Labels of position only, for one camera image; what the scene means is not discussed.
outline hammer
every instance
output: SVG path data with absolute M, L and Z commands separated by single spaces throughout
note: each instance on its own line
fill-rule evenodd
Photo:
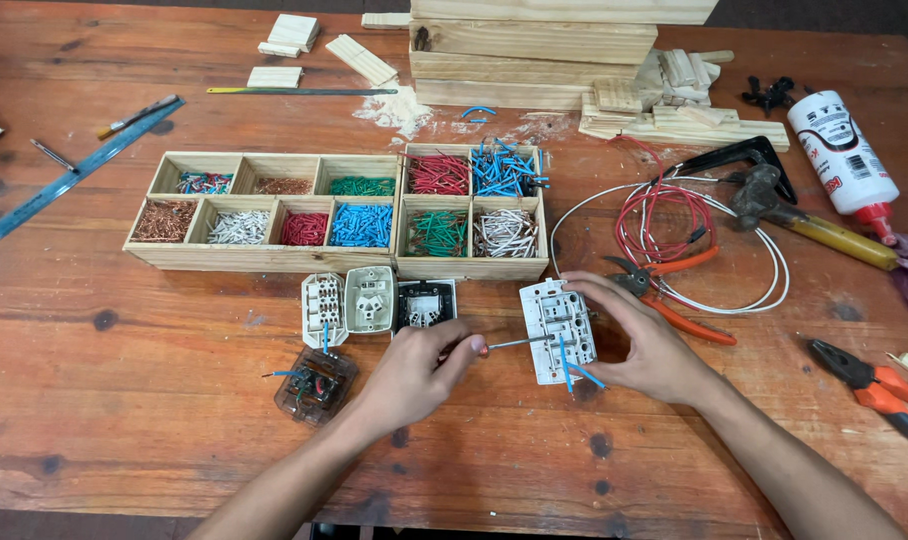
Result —
M 897 253 L 891 248 L 781 202 L 773 190 L 779 179 L 780 170 L 766 163 L 748 171 L 744 187 L 730 198 L 739 230 L 753 231 L 764 218 L 881 270 L 899 266 Z

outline orange-handled pliers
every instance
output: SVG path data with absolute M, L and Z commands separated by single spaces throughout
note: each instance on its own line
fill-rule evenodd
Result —
M 706 339 L 707 341 L 713 341 L 714 343 L 720 343 L 721 345 L 737 345 L 737 339 L 734 336 L 684 318 L 673 309 L 664 305 L 663 301 L 651 293 L 652 277 L 693 268 L 716 255 L 718 251 L 721 251 L 720 247 L 712 246 L 707 251 L 695 254 L 694 256 L 688 256 L 688 258 L 682 260 L 675 260 L 672 262 L 649 262 L 641 266 L 637 266 L 633 262 L 619 256 L 606 256 L 604 257 L 604 260 L 620 264 L 628 271 L 627 274 L 613 274 L 607 276 L 609 280 L 624 289 L 628 289 L 628 291 L 640 299 L 641 302 L 657 310 L 658 313 L 667 319 L 667 322 L 671 323 L 672 327 L 682 332 L 686 332 L 695 338 Z
M 908 438 L 908 382 L 893 368 L 873 367 L 846 350 L 812 339 L 807 344 L 814 358 L 854 390 L 857 403 L 871 408 Z

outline white glue bottle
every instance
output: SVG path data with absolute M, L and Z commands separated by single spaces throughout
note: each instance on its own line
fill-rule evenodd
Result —
M 864 139 L 837 92 L 827 90 L 798 101 L 787 113 L 791 127 L 830 201 L 841 215 L 855 215 L 888 246 L 897 243 L 891 205 L 900 195 L 891 176 Z

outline white wire piece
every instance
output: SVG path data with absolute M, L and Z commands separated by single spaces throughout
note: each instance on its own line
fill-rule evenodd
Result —
M 716 178 L 699 178 L 699 177 L 692 177 L 692 176 L 674 176 L 674 177 L 664 178 L 664 182 L 678 181 L 678 180 L 694 180 L 694 181 L 700 181 L 700 182 L 713 182 L 713 183 L 716 183 L 718 181 Z M 594 199 L 597 199 L 598 197 L 603 197 L 607 193 L 612 193 L 617 190 L 626 190 L 628 188 L 635 188 L 635 190 L 633 190 L 633 192 L 631 192 L 631 194 L 630 194 L 632 196 L 634 193 L 637 193 L 638 191 L 642 190 L 644 187 L 646 187 L 648 191 L 653 189 L 653 185 L 649 181 L 643 181 L 643 182 L 638 182 L 638 183 L 628 183 L 625 185 L 618 185 L 617 187 L 612 187 L 611 189 L 606 189 L 604 191 L 601 191 L 600 193 L 597 193 L 596 195 L 592 195 L 592 196 L 584 199 L 581 202 L 578 202 L 574 207 L 569 209 L 565 215 L 562 215 L 560 217 L 560 219 L 557 221 L 557 224 L 554 226 L 554 229 L 551 230 L 551 246 L 550 246 L 551 247 L 551 259 L 553 260 L 554 270 L 556 271 L 557 276 L 560 276 L 560 269 L 557 267 L 557 259 L 556 259 L 556 256 L 554 255 L 554 235 L 556 234 L 557 229 L 560 228 L 560 224 L 563 223 L 564 220 L 567 219 L 567 217 L 569 215 L 576 212 L 577 209 L 579 209 L 580 207 L 586 205 L 587 203 L 593 201 Z M 716 199 L 710 197 L 709 195 L 704 195 L 702 193 L 698 193 L 696 191 L 692 191 L 692 190 L 689 190 L 689 189 L 686 189 L 683 187 L 679 187 L 678 189 L 684 190 L 687 193 L 691 193 L 695 196 L 700 197 L 701 199 L 703 199 L 704 202 L 708 203 L 713 208 L 715 208 L 727 215 L 732 215 L 734 217 L 737 216 L 733 210 L 731 210 L 727 206 L 723 205 L 722 203 L 718 202 Z M 647 205 L 646 205 L 646 202 L 644 202 L 641 205 L 641 223 L 642 224 L 645 222 L 644 218 L 646 216 L 646 212 L 647 212 Z M 697 308 L 698 310 L 701 310 L 703 312 L 718 313 L 721 315 L 738 315 L 741 313 L 765 312 L 767 310 L 770 310 L 772 308 L 779 306 L 784 301 L 784 299 L 787 298 L 787 291 L 790 289 L 790 285 L 791 285 L 790 270 L 787 268 L 787 262 L 784 260 L 784 255 L 777 248 L 777 245 L 774 243 L 774 241 L 771 239 L 771 237 L 768 236 L 767 233 L 764 232 L 763 230 L 761 230 L 759 227 L 754 232 L 757 233 L 757 235 L 760 237 L 760 240 L 764 243 L 764 246 L 767 248 L 768 253 L 771 255 L 771 260 L 773 261 L 773 280 L 771 282 L 771 286 L 770 286 L 770 288 L 768 288 L 767 292 L 763 296 L 761 296 L 761 298 L 759 300 L 754 301 L 743 307 L 736 307 L 736 308 L 714 307 L 712 305 L 707 305 L 707 304 L 704 304 L 704 303 L 701 303 L 701 302 L 698 302 L 695 300 L 691 300 L 691 299 L 687 298 L 686 296 L 680 294 L 679 292 L 676 291 L 676 289 L 674 289 L 673 287 L 668 285 L 663 277 L 658 278 L 658 283 L 660 284 L 660 292 L 664 296 L 673 298 L 675 300 L 678 300 L 679 302 L 688 303 L 688 305 L 693 306 L 694 308 Z M 626 234 L 626 232 L 623 230 L 623 228 L 618 230 L 617 233 L 619 235 Z M 639 237 L 640 237 L 642 246 L 646 246 L 645 239 L 649 239 L 651 241 L 653 240 L 653 237 L 650 235 L 650 232 L 645 231 L 645 230 L 640 231 Z M 781 267 L 783 267 L 783 274 L 784 274 L 784 289 L 781 292 L 780 297 L 777 300 L 775 300 L 771 303 L 764 304 L 764 302 L 766 302 L 769 298 L 771 298 L 773 291 L 775 291 L 777 289 L 777 285 L 780 283 Z

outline copper wire scrap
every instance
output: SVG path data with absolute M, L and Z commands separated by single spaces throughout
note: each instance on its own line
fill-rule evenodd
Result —
M 474 257 L 537 256 L 537 224 L 529 212 L 499 209 L 474 218 Z
M 183 242 L 191 227 L 197 202 L 148 201 L 132 242 Z
M 311 178 L 259 178 L 257 195 L 310 195 L 314 192 Z

